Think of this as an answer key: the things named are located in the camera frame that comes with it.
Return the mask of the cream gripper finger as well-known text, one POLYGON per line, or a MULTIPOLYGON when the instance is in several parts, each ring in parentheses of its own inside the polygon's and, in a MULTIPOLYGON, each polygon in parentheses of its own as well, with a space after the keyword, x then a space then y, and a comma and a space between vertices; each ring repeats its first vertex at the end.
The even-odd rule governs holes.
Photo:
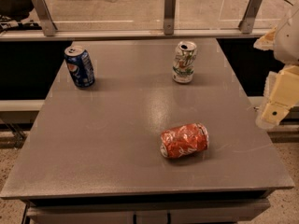
POLYGON ((272 129, 299 103, 299 66, 285 65, 278 73, 270 71, 264 85, 263 101, 256 125, 272 129))
POLYGON ((276 27, 269 30, 265 35, 258 38, 253 47, 259 50, 273 50, 274 49, 274 39, 276 34, 276 27))

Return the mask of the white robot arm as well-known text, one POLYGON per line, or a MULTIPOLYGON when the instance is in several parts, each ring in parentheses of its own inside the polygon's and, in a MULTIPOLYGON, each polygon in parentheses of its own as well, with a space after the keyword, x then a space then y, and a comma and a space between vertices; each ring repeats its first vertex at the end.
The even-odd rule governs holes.
POLYGON ((284 64, 279 72, 269 72, 256 118, 258 127, 272 129, 299 103, 299 4, 292 6, 278 26, 253 47, 272 50, 275 59, 284 64))

